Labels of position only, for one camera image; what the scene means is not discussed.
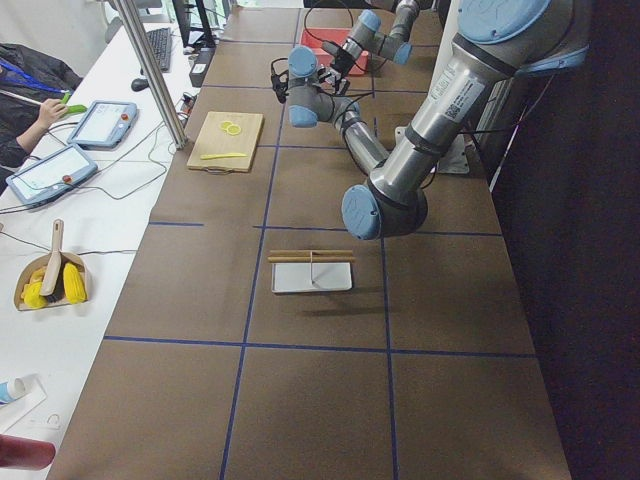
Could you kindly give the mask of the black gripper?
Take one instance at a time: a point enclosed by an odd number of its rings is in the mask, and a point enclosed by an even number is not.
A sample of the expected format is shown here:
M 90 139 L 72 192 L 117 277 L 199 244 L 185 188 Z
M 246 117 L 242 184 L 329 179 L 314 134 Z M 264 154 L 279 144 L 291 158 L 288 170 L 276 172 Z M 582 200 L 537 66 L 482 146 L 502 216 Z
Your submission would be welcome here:
M 289 89 L 289 70 L 285 69 L 281 72 L 277 72 L 275 64 L 285 60 L 286 57 L 280 57 L 272 60 L 270 63 L 271 88 L 280 104 L 285 104 L 287 100 Z
M 322 49 L 333 57 L 330 66 L 340 75 L 348 75 L 361 55 L 361 46 L 354 40 L 344 40 L 341 44 L 323 40 Z M 335 95 L 345 95 L 349 86 L 347 77 L 334 76 Z

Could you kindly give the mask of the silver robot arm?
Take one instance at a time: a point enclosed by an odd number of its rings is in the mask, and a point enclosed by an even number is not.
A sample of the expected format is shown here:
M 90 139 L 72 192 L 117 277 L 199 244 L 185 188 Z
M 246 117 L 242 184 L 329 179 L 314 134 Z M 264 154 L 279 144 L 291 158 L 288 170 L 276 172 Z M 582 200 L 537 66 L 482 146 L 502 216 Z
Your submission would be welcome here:
M 287 57 L 288 80 L 273 82 L 296 128 L 332 124 L 367 180 L 350 187 L 341 204 L 350 234 L 370 240 L 402 236 L 424 222 L 421 184 L 494 85 L 514 76 L 541 76 L 579 66 L 589 48 L 589 1 L 463 1 L 452 57 L 392 151 L 387 151 L 348 98 L 347 79 L 363 52 L 404 65 L 422 1 L 373 1 L 342 43 L 328 41 L 327 66 L 303 45 Z
M 405 65 L 411 55 L 409 42 L 413 25 L 420 13 L 430 8 L 431 1 L 367 1 L 365 9 L 355 21 L 345 39 L 341 42 L 323 39 L 321 48 L 331 56 L 331 62 L 319 78 L 333 87 L 336 95 L 344 95 L 350 85 L 348 75 L 356 66 L 363 52 L 369 52 Z M 382 9 L 394 14 L 391 30 L 380 31 L 381 19 L 374 9 Z

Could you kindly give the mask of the person hand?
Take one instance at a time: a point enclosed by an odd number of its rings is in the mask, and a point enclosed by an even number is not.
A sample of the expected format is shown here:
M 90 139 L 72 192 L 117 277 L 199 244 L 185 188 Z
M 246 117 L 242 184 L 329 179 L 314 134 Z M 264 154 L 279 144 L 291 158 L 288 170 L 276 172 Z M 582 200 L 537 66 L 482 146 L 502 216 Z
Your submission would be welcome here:
M 67 105 L 60 99 L 46 99 L 39 108 L 39 115 L 36 121 L 40 128 L 49 129 L 54 123 L 66 115 Z

